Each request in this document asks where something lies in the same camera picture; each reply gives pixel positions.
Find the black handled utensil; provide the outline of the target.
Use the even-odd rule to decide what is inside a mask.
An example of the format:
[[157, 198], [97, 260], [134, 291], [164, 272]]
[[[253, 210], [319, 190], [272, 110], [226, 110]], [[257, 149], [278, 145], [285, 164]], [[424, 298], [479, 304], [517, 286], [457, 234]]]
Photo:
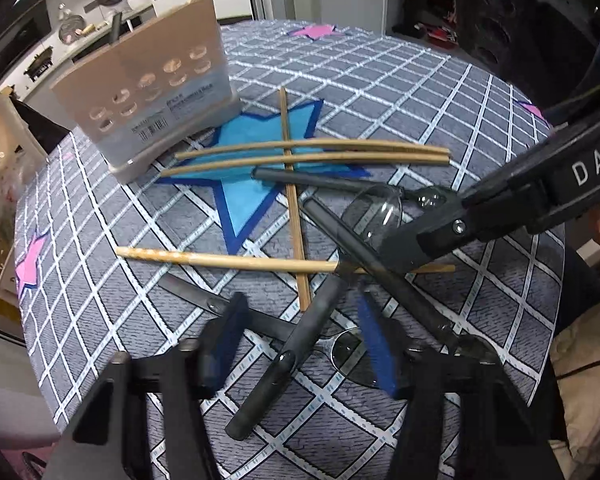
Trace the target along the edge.
[[[171, 294], [185, 300], [196, 307], [200, 307], [209, 313], [222, 315], [228, 308], [230, 302], [222, 296], [202, 289], [189, 281], [185, 281], [171, 273], [166, 273], [158, 281], [158, 285]], [[265, 314], [263, 312], [249, 309], [248, 330], [262, 336], [267, 336], [280, 341], [289, 338], [296, 327], [294, 323], [284, 321], [281, 318]]]

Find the thin brown chopstick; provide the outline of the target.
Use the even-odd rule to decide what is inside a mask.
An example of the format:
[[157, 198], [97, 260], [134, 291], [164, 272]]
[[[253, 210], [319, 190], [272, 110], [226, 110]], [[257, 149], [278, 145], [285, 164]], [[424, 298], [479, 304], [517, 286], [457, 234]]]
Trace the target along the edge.
[[[284, 141], [290, 141], [290, 128], [288, 120], [288, 100], [287, 92], [284, 87], [278, 90], [279, 107], [280, 107], [280, 123], [282, 124], [282, 136]], [[298, 203], [297, 188], [294, 184], [286, 185], [286, 197], [288, 203], [289, 214], [289, 229], [291, 237], [292, 252], [294, 258], [304, 259], [304, 245], [301, 231], [301, 221]], [[311, 287], [309, 278], [306, 274], [299, 273], [296, 275], [299, 306], [301, 312], [306, 312], [311, 303]]]

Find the black built-in oven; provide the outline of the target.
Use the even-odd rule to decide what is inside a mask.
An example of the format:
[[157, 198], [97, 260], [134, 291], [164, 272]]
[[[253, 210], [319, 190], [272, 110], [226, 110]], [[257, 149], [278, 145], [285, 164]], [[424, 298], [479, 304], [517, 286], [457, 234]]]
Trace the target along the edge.
[[[147, 9], [140, 14], [135, 14], [132, 16], [132, 18], [122, 20], [119, 26], [119, 38], [122, 38], [130, 32], [134, 32], [135, 29], [139, 29], [140, 26], [143, 26], [143, 24], [147, 23], [155, 16], [156, 14], [154, 10]], [[82, 58], [86, 58], [100, 48], [108, 46], [108, 44], [110, 44], [110, 36], [110, 24], [102, 29], [99, 29], [97, 32], [93, 32], [91, 36], [86, 38], [85, 44], [81, 47], [78, 47], [76, 52], [70, 55], [71, 62], [77, 63], [79, 60], [82, 60]]]

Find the black handled clear spoon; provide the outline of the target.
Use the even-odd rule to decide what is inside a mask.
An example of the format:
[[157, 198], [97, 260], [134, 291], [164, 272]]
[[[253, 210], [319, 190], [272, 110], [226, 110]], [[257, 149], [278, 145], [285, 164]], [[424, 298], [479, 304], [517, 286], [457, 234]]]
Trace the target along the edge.
[[456, 195], [450, 188], [437, 185], [409, 190], [388, 183], [262, 166], [254, 168], [251, 177], [259, 181], [315, 186], [353, 194], [354, 200], [341, 214], [341, 222], [373, 248], [379, 246], [389, 231], [401, 225], [404, 202], [414, 203], [420, 210], [427, 211], [444, 204]]
[[498, 363], [493, 347], [481, 338], [457, 336], [451, 322], [403, 276], [389, 270], [378, 252], [354, 232], [346, 222], [328, 209], [317, 198], [307, 198], [301, 205], [303, 212], [344, 254], [381, 285], [428, 332], [457, 356], [471, 356], [482, 364]]
[[361, 274], [349, 273], [330, 274], [325, 278], [283, 348], [226, 426], [225, 431], [232, 439], [245, 440], [284, 393], [296, 370], [311, 354], [332, 310], [360, 277]]

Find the beige plastic utensil holder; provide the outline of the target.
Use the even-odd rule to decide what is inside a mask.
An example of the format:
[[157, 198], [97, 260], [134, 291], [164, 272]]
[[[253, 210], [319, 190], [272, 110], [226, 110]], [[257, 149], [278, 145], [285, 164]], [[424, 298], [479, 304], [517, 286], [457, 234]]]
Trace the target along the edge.
[[242, 110], [213, 0], [154, 18], [76, 63], [50, 90], [121, 184]]

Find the beige flower storage rack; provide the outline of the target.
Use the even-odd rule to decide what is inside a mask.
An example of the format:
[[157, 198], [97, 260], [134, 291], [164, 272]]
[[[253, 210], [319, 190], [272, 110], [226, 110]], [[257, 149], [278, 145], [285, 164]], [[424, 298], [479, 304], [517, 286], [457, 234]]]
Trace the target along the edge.
[[12, 99], [0, 92], [0, 297], [9, 301], [17, 298], [17, 203], [27, 183], [45, 163], [46, 151], [21, 118]]

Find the black pot on stove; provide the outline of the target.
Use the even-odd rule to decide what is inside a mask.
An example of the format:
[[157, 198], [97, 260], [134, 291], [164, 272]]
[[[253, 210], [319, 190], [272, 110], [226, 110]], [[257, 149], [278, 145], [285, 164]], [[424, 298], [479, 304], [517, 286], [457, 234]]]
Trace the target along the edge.
[[35, 82], [39, 76], [53, 65], [53, 48], [47, 47], [42, 52], [36, 54], [28, 68], [23, 72], [32, 82]]

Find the thick bamboo chopstick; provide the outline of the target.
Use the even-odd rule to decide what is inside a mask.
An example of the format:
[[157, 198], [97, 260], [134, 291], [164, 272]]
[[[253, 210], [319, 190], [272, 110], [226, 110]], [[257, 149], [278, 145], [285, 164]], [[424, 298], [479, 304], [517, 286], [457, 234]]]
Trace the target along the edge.
[[206, 268], [287, 272], [291, 274], [334, 273], [338, 266], [338, 262], [332, 260], [257, 258], [138, 247], [116, 247], [114, 253], [125, 259], [172, 263], [179, 266], [205, 266]]

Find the grey checked star tablecloth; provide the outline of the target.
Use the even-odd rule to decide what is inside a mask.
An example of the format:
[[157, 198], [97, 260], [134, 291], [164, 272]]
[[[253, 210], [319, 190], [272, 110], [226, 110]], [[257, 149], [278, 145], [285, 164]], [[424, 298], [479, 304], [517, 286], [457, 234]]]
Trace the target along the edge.
[[[320, 136], [447, 146], [443, 167], [370, 170], [406, 188], [464, 190], [543, 140], [547, 126], [522, 94], [477, 66], [361, 29], [312, 40], [299, 24], [245, 22], [223, 32], [230, 78], [250, 122], [270, 126], [278, 92], [310, 114]], [[159, 284], [161, 266], [119, 259], [119, 246], [224, 252], [211, 188], [166, 185], [160, 157], [122, 185], [82, 132], [50, 154], [18, 205], [16, 257], [30, 263], [20, 311], [34, 374], [64, 428], [114, 352], [151, 356], [207, 322], [203, 310]], [[558, 312], [565, 235], [516, 232], [449, 255], [449, 276], [415, 283], [460, 333], [486, 337], [520, 393], [535, 394]], [[202, 407], [220, 473], [229, 479], [380, 479], [403, 406], [363, 388], [314, 354], [256, 431], [232, 440], [226, 425], [275, 356], [245, 334], [226, 387]]]

